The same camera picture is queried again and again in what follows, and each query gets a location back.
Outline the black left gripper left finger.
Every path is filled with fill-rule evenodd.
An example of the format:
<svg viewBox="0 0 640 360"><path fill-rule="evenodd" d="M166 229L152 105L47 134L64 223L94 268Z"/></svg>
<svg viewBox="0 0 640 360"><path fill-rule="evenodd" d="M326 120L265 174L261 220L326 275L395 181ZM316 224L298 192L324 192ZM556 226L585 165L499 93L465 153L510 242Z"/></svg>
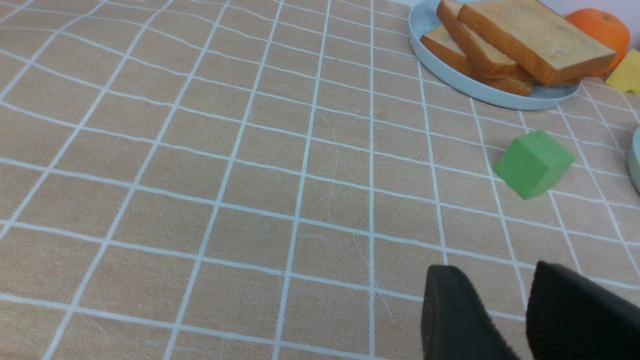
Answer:
<svg viewBox="0 0 640 360"><path fill-rule="evenodd" d="M425 360L518 360L468 276L451 265L430 265L421 317Z"/></svg>

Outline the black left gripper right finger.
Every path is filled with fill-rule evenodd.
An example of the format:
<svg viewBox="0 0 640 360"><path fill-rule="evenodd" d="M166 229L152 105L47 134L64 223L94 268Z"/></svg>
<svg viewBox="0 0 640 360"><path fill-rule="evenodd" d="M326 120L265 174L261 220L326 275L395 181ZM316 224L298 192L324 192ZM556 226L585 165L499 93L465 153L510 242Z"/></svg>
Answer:
<svg viewBox="0 0 640 360"><path fill-rule="evenodd" d="M535 360L637 360L640 309L561 264L540 260L526 339Z"/></svg>

